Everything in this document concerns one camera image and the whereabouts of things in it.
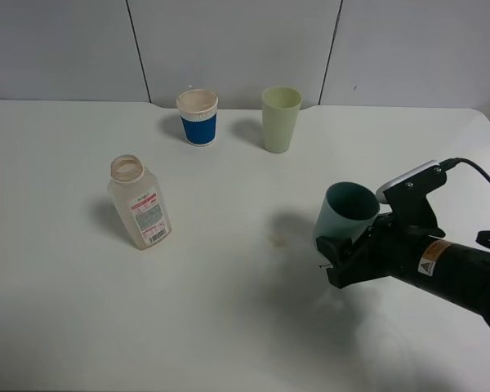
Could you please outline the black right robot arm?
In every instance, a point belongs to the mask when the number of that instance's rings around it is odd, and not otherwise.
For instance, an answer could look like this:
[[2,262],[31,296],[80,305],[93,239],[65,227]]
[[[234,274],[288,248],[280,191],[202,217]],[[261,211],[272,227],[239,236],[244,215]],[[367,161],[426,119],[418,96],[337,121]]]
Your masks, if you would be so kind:
[[337,288],[392,277],[483,317],[490,327],[490,252],[398,227],[391,214],[376,218],[356,240],[319,236]]

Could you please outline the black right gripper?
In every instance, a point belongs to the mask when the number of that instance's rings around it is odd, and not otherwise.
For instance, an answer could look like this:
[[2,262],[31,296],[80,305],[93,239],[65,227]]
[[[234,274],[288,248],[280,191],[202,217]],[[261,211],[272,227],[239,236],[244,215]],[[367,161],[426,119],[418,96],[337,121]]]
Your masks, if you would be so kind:
[[425,290],[439,258],[449,249],[443,238],[405,229],[393,213],[379,215],[354,242],[319,236],[315,243],[328,261],[328,281],[338,289],[390,276]]

